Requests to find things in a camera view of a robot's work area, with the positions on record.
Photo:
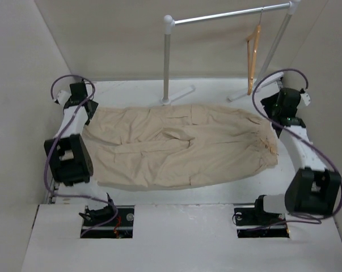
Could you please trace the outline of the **beige trousers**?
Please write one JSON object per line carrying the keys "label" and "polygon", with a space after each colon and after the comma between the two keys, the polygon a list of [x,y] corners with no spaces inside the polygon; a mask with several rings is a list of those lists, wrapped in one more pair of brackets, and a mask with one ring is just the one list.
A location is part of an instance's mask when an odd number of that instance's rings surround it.
{"label": "beige trousers", "polygon": [[270,123],[222,105],[99,108],[82,135],[97,183],[125,190],[222,184],[278,163]]}

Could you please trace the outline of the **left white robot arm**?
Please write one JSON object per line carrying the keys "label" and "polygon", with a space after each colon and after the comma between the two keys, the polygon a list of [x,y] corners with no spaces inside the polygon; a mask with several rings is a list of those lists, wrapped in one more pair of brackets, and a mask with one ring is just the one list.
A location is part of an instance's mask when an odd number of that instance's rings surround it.
{"label": "left white robot arm", "polygon": [[95,86],[87,79],[70,84],[70,92],[60,91],[54,98],[63,107],[64,119],[52,139],[44,142],[46,162],[44,184],[50,192],[48,172],[55,182],[72,188],[71,194],[53,193],[56,197],[84,198],[88,202],[100,202],[99,210],[85,209],[80,213],[91,227],[110,226],[116,221],[118,210],[109,194],[97,185],[90,154],[82,138],[83,128],[90,124],[98,103],[91,97]]}

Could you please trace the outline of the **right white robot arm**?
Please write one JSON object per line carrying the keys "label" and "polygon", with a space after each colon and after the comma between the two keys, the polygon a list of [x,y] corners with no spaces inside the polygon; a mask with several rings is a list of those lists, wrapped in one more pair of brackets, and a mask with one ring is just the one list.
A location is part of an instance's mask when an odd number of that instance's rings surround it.
{"label": "right white robot arm", "polygon": [[309,102],[306,92],[292,88],[282,88],[261,100],[278,139],[288,151],[295,175],[285,193],[257,198],[252,217],[259,224],[266,224],[273,214],[283,213],[328,218],[335,212],[336,200],[342,199],[340,173],[327,168],[325,160],[312,148],[304,121],[296,116],[298,107]]}

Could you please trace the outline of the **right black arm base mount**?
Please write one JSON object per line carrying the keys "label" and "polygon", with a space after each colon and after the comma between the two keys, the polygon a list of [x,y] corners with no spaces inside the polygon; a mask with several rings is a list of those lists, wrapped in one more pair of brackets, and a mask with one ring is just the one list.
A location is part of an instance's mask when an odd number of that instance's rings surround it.
{"label": "right black arm base mount", "polygon": [[257,211],[254,206],[235,206],[233,223],[238,238],[289,238],[285,214]]}

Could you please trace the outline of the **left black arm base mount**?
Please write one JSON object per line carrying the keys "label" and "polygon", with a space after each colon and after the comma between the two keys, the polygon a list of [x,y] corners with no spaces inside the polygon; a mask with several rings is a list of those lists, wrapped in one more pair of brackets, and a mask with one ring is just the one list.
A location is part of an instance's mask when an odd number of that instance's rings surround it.
{"label": "left black arm base mount", "polygon": [[80,212],[81,239],[131,239],[133,237],[134,206],[118,206],[117,215],[110,207]]}

